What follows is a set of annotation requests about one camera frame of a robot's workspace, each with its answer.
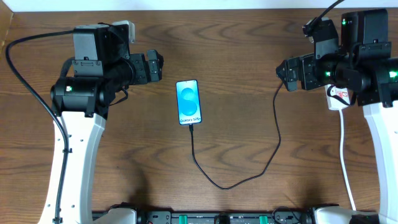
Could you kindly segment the blue Galaxy smartphone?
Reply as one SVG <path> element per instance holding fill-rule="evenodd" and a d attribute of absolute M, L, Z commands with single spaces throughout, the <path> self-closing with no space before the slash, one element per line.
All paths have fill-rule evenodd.
<path fill-rule="evenodd" d="M 200 94 L 197 80 L 176 83 L 178 122 L 180 125 L 202 122 Z"/>

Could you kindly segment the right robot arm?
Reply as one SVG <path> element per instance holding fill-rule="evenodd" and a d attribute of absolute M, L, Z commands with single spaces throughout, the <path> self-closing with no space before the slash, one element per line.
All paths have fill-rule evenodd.
<path fill-rule="evenodd" d="M 338 205 L 310 209 L 303 223 L 397 223 L 397 59 L 391 56 L 386 9 L 347 12 L 341 32 L 320 15 L 303 26 L 314 51 L 284 60 L 276 74 L 288 91 L 330 85 L 353 92 L 363 109 L 376 155 L 379 177 L 378 212 Z"/>

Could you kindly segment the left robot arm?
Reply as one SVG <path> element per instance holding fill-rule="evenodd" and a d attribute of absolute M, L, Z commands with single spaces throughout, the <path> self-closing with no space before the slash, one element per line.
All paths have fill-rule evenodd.
<path fill-rule="evenodd" d="M 116 93 L 162 78 L 155 50 L 132 54 L 134 24 L 76 26 L 75 54 L 51 88 L 55 145 L 41 223 L 93 223 L 91 196 L 96 155 Z"/>

